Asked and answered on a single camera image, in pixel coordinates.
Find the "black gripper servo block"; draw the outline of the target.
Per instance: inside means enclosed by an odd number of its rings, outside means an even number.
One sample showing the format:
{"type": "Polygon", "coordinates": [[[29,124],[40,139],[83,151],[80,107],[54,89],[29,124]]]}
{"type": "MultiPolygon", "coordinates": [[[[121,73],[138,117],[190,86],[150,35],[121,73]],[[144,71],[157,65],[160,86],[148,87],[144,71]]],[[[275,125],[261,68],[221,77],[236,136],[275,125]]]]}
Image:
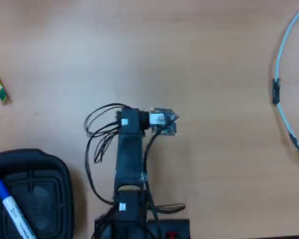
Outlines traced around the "black gripper servo block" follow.
{"type": "Polygon", "coordinates": [[[144,133],[150,127],[150,113],[138,108],[123,108],[117,111],[116,118],[121,135],[144,133]]]}

